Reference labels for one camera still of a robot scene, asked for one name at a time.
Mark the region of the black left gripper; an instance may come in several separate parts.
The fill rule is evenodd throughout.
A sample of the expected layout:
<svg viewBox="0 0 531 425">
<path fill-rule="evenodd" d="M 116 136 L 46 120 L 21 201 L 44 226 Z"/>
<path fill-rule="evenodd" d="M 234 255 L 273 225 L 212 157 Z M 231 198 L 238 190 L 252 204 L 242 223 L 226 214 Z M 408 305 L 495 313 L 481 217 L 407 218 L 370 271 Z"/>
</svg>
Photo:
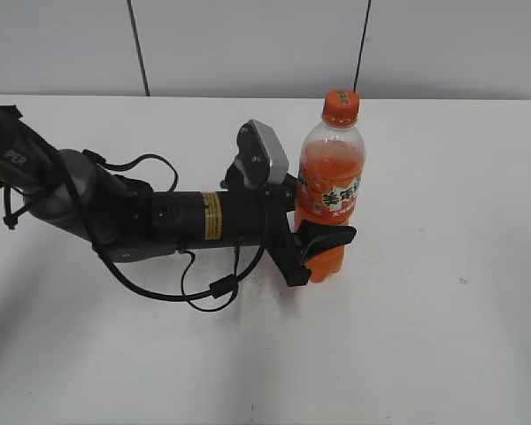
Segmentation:
<svg viewBox="0 0 531 425">
<path fill-rule="evenodd" d="M 295 210 L 297 178 L 291 174 L 281 185 L 248 189 L 233 162 L 220 187 L 222 239 L 263 245 L 289 287 L 309 281 L 311 271 L 304 263 L 351 243 L 357 234 L 352 226 L 303 220 L 293 237 L 287 213 Z"/>
</svg>

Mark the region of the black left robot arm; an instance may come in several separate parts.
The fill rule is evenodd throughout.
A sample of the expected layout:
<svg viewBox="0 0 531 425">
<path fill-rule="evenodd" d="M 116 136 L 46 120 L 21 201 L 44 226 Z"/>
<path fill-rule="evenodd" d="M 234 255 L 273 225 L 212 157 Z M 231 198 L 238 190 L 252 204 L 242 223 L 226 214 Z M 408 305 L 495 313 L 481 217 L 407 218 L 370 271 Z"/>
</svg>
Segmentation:
<svg viewBox="0 0 531 425">
<path fill-rule="evenodd" d="M 0 105 L 0 188 L 19 190 L 23 205 L 6 207 L 4 224 L 22 213 L 89 241 L 110 266 L 177 251 L 254 246 L 268 253 L 290 287 L 305 285 L 309 260 L 350 243 L 347 225 L 303 221 L 291 229 L 296 179 L 271 127 L 242 125 L 237 155 L 214 192 L 156 192 L 128 179 L 93 151 L 57 150 L 22 121 L 13 105 Z"/>
</svg>

